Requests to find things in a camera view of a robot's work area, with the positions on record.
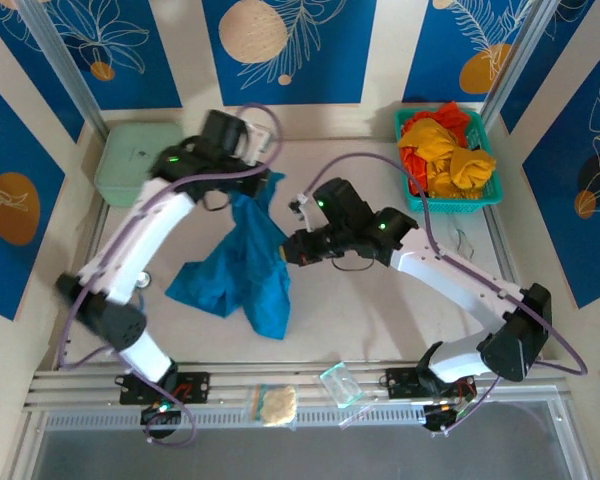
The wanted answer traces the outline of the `blue t-shirt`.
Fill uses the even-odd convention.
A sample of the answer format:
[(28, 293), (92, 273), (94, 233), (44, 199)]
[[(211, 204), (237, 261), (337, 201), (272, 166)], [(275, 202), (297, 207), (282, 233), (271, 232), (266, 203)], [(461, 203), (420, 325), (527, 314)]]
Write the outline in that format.
[(166, 290), (169, 298), (221, 318), (241, 310), (257, 334), (285, 337), (291, 280), (279, 247), (286, 236), (269, 211), (284, 178), (271, 173), (254, 198), (230, 196), (234, 228), (204, 260), (182, 266)]

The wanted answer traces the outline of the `light green storage box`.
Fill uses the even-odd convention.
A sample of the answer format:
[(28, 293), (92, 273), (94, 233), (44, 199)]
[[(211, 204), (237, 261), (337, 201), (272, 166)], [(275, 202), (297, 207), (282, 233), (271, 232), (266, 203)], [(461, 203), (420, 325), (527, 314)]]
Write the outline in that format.
[(95, 173), (96, 190), (109, 206), (131, 207), (158, 155), (182, 139), (182, 127), (176, 123), (132, 122), (114, 126)]

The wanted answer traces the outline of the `clear plastic wrapper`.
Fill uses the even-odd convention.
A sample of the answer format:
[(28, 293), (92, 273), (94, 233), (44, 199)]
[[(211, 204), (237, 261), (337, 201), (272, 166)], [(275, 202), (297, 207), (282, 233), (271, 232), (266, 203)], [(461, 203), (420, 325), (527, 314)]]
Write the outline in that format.
[(447, 233), (456, 254), (465, 260), (472, 261), (475, 255), (475, 248), (460, 222), (453, 215), (447, 216)]

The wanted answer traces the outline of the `yellow t-shirt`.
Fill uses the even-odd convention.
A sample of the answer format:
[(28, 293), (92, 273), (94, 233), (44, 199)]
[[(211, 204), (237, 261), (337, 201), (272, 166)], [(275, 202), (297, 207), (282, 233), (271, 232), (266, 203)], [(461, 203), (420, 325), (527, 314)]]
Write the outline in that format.
[(457, 147), (458, 138), (431, 118), (417, 120), (405, 131), (397, 143), (399, 148), (411, 148), (424, 161), (437, 170), (448, 170)]
[(479, 200), (491, 179), (496, 160), (482, 149), (456, 147), (427, 165), (427, 193), (431, 198)]

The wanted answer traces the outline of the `teal plastic basket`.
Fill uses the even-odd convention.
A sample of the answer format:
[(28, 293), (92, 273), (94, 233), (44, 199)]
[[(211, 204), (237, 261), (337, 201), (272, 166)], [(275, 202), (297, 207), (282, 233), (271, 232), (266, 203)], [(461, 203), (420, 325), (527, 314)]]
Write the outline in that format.
[[(462, 111), (470, 117), (469, 125), (465, 129), (469, 147), (471, 149), (482, 148), (487, 153), (491, 154), (491, 145), (481, 116), (477, 112), (466, 108), (462, 108)], [(402, 108), (395, 112), (394, 127), (397, 140), (401, 138), (403, 125), (416, 113), (433, 113), (433, 110)], [(406, 176), (403, 177), (402, 186), (408, 208), (413, 212), (423, 212), (422, 199), (418, 195), (412, 195), (410, 193), (409, 179)], [(484, 207), (496, 205), (500, 203), (502, 199), (503, 189), (500, 176), (497, 171), (494, 171), (491, 178), (484, 185), (482, 197), (479, 199), (428, 198), (427, 202), (431, 213), (471, 214)]]

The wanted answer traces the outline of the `red and yellow cloths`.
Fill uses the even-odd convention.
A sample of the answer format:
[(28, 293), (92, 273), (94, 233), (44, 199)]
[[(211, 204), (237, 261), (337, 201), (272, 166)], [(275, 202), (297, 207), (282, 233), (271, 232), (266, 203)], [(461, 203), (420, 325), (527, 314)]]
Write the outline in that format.
[[(403, 125), (402, 135), (405, 131), (408, 131), (417, 120), (423, 118), (434, 119), (444, 128), (451, 131), (458, 138), (460, 144), (459, 147), (466, 148), (468, 146), (465, 129), (469, 125), (470, 117), (468, 114), (460, 110), (455, 102), (444, 104), (438, 110), (433, 111), (433, 113), (416, 113)], [(423, 190), (427, 193), (428, 163), (422, 158), (418, 157), (411, 148), (399, 148), (399, 150), (403, 165), (414, 175), (416, 180), (422, 186)]]

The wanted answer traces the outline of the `small clear plastic cup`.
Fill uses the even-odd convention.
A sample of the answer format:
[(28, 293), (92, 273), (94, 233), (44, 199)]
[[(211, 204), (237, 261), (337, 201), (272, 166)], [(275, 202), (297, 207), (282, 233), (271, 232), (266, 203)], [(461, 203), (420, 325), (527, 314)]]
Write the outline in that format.
[(344, 362), (340, 362), (319, 375), (320, 381), (340, 409), (358, 402), (364, 392)]

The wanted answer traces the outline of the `plastic bag with beige contents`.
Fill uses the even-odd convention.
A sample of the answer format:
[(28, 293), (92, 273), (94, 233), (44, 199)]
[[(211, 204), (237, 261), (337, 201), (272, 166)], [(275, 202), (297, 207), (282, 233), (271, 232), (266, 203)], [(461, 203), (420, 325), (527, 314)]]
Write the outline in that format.
[(252, 394), (249, 419), (265, 428), (294, 429), (298, 393), (294, 385), (258, 384)]

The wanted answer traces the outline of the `aluminium frame rail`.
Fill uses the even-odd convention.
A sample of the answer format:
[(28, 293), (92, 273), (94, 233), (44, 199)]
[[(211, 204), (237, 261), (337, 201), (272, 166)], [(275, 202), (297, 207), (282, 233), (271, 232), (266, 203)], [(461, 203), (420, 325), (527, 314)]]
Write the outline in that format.
[(210, 389), (204, 404), (185, 404), (187, 410), (160, 407), (159, 418), (145, 422), (143, 410), (159, 405), (121, 405), (120, 388), (114, 383), (123, 375), (118, 367), (96, 364), (70, 372), (37, 372), (24, 401), (24, 411), (46, 417), (45, 427), (97, 429), (134, 427), (150, 432), (171, 432), (196, 427), (254, 428), (249, 419), (252, 394), (258, 384), (294, 385), (298, 393), (297, 427), (375, 425), (431, 426), (452, 415), (471, 420), (475, 404), (512, 406), (531, 414), (542, 425), (556, 430), (569, 426), (568, 393), (564, 381), (550, 372), (533, 373), (526, 382), (503, 381), (498, 386), (485, 376), (468, 380), (477, 391), (472, 400), (391, 399), (384, 385), (388, 368), (404, 363), (353, 362), (347, 364), (364, 396), (340, 409), (320, 381), (329, 367), (324, 363), (216, 363), (186, 364), (183, 372), (207, 372)]

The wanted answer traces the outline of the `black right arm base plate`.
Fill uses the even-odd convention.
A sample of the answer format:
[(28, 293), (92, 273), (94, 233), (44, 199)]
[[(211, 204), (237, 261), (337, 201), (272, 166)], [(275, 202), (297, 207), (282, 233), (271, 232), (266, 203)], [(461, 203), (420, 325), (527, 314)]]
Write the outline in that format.
[(466, 378), (445, 383), (429, 369), (418, 367), (388, 368), (384, 385), (391, 399), (472, 400), (477, 396), (475, 386)]

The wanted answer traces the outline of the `aluminium frame post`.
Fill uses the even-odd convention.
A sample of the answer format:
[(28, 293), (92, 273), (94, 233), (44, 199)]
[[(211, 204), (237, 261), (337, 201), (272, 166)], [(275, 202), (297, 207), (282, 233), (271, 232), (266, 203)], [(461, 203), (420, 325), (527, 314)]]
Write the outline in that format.
[(100, 108), (54, 23), (38, 0), (15, 0), (26, 24), (63, 88), (102, 141), (109, 135)]
[(504, 65), (486, 96), (481, 118), (489, 131), (534, 52), (560, 0), (532, 0), (530, 11), (511, 46)]

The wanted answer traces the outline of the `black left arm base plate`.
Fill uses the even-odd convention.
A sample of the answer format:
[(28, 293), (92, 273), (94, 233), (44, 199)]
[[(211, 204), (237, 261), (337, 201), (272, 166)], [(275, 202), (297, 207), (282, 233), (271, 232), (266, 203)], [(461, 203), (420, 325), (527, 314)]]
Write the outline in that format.
[[(120, 388), (121, 405), (149, 405), (166, 397), (133, 374), (119, 375), (114, 383)], [(178, 372), (170, 374), (159, 386), (184, 404), (204, 404), (210, 389), (207, 372)]]

